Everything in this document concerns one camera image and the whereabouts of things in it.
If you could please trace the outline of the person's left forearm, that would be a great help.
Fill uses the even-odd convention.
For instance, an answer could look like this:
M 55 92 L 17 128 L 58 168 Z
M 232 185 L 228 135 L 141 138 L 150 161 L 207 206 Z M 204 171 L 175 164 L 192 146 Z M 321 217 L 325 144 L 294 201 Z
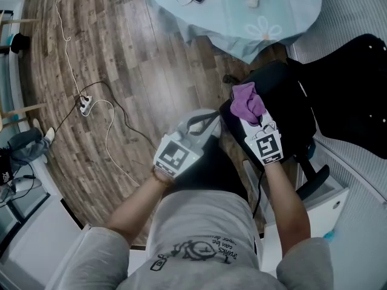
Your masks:
M 153 172 L 127 199 L 118 206 L 105 227 L 119 233 L 131 245 L 140 234 L 163 193 L 174 184 L 174 180 Z

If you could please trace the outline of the person's right forearm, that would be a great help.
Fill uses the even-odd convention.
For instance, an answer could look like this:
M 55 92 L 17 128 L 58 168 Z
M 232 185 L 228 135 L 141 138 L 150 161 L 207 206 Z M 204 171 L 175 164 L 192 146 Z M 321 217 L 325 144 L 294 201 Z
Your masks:
M 310 220 L 281 163 L 274 162 L 264 168 L 282 254 L 286 255 L 295 245 L 311 237 Z

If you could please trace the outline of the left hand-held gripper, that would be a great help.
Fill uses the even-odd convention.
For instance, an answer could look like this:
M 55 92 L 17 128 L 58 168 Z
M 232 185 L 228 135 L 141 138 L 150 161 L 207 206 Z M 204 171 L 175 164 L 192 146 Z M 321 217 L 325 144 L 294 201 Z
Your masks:
M 204 155 L 202 147 L 217 125 L 216 110 L 197 109 L 184 114 L 161 139 L 153 165 L 171 178 L 180 176 Z

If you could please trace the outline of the round light-blue table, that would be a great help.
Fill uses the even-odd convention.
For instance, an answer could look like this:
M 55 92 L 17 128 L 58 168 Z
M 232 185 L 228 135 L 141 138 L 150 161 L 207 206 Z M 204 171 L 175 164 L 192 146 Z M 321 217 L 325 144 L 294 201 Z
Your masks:
M 290 46 L 316 21 L 322 0 L 146 0 L 170 33 L 185 42 L 206 36 L 226 53 L 252 63 L 276 42 Z

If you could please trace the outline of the black jacket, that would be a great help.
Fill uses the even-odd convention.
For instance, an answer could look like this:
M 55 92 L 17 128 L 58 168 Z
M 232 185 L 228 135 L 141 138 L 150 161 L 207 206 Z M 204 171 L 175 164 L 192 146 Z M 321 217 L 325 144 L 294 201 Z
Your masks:
M 363 34 L 310 63 L 287 59 L 323 136 L 387 160 L 387 45 Z

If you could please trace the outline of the black office chair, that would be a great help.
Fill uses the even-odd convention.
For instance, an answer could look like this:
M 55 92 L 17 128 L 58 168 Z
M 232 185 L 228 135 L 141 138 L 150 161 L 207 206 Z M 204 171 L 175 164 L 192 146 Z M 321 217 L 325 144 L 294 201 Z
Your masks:
M 302 85 L 300 84 L 296 74 L 291 68 L 290 71 L 292 77 L 295 79 L 295 81 L 298 82 L 298 86 L 301 89 L 302 98 L 299 105 L 301 111 L 296 114 L 296 121 L 294 123 L 295 126 L 291 129 L 292 131 L 296 132 L 296 138 L 302 141 L 302 145 L 300 146 L 300 149 L 297 151 L 297 153 L 292 155 L 290 158 L 294 158 L 295 161 L 300 164 L 306 175 L 313 176 L 313 168 L 310 165 L 309 159 L 312 151 L 314 150 L 313 136 L 316 132 L 320 132 L 320 130 L 313 114 L 311 104 Z

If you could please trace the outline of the purple cloth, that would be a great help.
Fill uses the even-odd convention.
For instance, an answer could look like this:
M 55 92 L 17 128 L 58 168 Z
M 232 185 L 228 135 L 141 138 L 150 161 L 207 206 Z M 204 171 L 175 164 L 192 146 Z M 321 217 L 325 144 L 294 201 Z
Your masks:
M 230 111 L 252 126 L 261 124 L 261 117 L 267 112 L 262 98 L 257 94 L 255 82 L 232 87 Z

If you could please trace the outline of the white square table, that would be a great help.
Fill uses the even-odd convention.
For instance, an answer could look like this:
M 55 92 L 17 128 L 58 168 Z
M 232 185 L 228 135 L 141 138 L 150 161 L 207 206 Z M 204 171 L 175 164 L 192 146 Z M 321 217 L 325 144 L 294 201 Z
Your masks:
M 312 162 L 312 173 L 317 173 L 323 166 Z M 254 194 L 260 197 L 259 209 L 265 220 L 263 237 L 256 239 L 258 249 L 259 268 L 263 272 L 275 275 L 276 267 L 282 259 L 282 250 L 279 234 L 276 227 L 275 216 L 270 203 L 268 193 L 261 187 L 250 161 L 244 160 L 243 167 L 246 171 L 249 183 Z M 298 166 L 297 188 L 311 179 Z M 331 175 L 327 180 L 307 199 L 302 200 L 308 213 L 312 237 L 323 237 L 324 234 L 334 229 L 342 212 L 349 190 L 342 187 Z M 340 201 L 340 205 L 333 209 L 333 205 Z

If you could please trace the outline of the black cap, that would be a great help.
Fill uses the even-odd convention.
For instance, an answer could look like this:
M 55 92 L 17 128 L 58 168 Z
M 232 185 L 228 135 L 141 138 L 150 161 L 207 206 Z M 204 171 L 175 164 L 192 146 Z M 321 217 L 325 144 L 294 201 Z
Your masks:
M 30 37 L 21 33 L 16 34 L 11 42 L 10 50 L 18 54 L 20 51 L 27 51 L 30 48 Z

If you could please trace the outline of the black framed glass cabinet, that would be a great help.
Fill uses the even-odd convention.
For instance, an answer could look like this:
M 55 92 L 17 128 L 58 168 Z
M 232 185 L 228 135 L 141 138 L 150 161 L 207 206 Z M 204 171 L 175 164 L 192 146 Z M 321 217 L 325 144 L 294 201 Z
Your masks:
M 49 197 L 50 194 L 39 187 L 7 205 L 0 204 L 0 254 L 5 251 L 18 231 Z

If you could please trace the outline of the person's black trousers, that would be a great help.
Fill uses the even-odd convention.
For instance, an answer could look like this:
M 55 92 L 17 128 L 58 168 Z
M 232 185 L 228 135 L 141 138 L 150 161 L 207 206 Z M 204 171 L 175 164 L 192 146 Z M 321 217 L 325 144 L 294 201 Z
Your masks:
M 217 190 L 234 193 L 248 201 L 247 190 L 232 160 L 221 148 L 220 139 L 210 136 L 203 151 L 203 156 L 178 176 L 163 196 L 184 190 Z

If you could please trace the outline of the white power strip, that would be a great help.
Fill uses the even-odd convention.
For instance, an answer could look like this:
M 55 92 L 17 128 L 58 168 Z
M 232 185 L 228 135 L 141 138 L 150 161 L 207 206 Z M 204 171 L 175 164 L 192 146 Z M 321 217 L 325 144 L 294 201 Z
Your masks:
M 80 112 L 84 117 L 86 117 L 89 114 L 92 100 L 93 98 L 90 95 L 80 96 Z

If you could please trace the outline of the light wooden rack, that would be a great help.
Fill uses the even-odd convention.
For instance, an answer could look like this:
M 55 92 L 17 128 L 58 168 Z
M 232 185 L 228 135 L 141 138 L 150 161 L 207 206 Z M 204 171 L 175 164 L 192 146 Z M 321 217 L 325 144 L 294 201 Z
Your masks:
M 5 10 L 3 10 L 0 13 L 0 41 L 1 41 L 1 36 L 2 36 L 3 26 L 11 25 L 11 24 L 37 22 L 37 19 L 18 19 L 18 20 L 6 20 L 5 21 L 5 20 L 3 20 L 4 15 L 5 15 Z M 40 104 L 36 104 L 36 105 L 27 106 L 24 108 L 4 112 L 2 105 L 1 105 L 1 95 L 0 95 L 0 132 L 2 132 L 3 129 L 5 129 L 11 125 L 19 124 L 19 123 L 27 120 L 27 118 L 20 118 L 19 117 L 20 115 L 25 114 L 25 113 L 30 112 L 30 111 L 33 111 L 33 110 L 44 108 L 44 107 L 46 107 L 46 104 L 40 103 Z M 18 119 L 15 121 L 7 122 L 7 123 L 3 122 L 4 119 L 11 119 L 11 118 L 15 118 L 15 117 L 18 117 Z

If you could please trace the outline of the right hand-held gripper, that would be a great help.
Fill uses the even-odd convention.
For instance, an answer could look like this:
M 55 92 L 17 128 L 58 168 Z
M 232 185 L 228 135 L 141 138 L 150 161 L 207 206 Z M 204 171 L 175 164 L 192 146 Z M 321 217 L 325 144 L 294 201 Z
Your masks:
M 240 119 L 242 128 L 246 134 L 245 142 L 248 148 L 262 165 L 268 165 L 283 159 L 281 134 L 277 130 L 276 122 L 269 112 L 262 115 L 262 128 L 260 125 L 252 126 L 248 121 Z

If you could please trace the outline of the grey printed t-shirt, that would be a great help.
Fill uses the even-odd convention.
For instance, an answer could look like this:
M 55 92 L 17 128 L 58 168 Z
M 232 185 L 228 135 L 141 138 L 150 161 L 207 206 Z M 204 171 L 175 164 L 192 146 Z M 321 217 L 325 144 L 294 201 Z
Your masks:
M 276 275 L 259 269 L 255 225 L 233 193 L 185 190 L 165 197 L 151 225 L 145 263 L 129 274 L 129 245 L 90 229 L 58 290 L 333 290 L 330 249 L 307 239 L 284 256 Z

